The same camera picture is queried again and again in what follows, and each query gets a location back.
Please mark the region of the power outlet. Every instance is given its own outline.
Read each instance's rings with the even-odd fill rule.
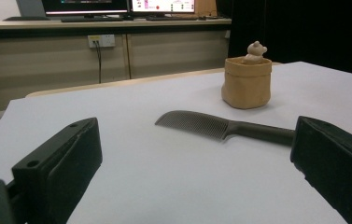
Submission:
[[[88,35],[89,48],[96,48],[94,41],[97,41],[101,48],[115,47],[114,35]]]

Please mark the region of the black comb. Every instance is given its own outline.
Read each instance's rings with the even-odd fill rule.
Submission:
[[[162,115],[155,125],[199,133],[216,139],[231,134],[266,140],[291,146],[294,131],[243,121],[228,120],[198,112],[176,110]]]

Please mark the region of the power cord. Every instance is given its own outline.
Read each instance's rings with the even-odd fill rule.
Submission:
[[[96,47],[97,58],[99,59],[99,83],[102,83],[102,81],[101,81],[101,48],[100,48],[100,42],[98,40],[93,40],[93,44]]]

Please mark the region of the white tabletop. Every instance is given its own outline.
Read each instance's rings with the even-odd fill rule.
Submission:
[[[99,120],[104,161],[68,223],[345,223],[289,161],[290,149],[234,136],[216,142],[158,127],[170,110],[294,129],[300,115],[352,133],[352,74],[273,67],[268,105],[239,110],[222,73],[14,100],[0,120],[0,178],[66,125]]]

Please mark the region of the computer monitor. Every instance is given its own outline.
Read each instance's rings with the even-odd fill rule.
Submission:
[[[130,0],[132,15],[194,14],[195,0]]]
[[[42,0],[48,17],[122,15],[128,12],[128,0]]]

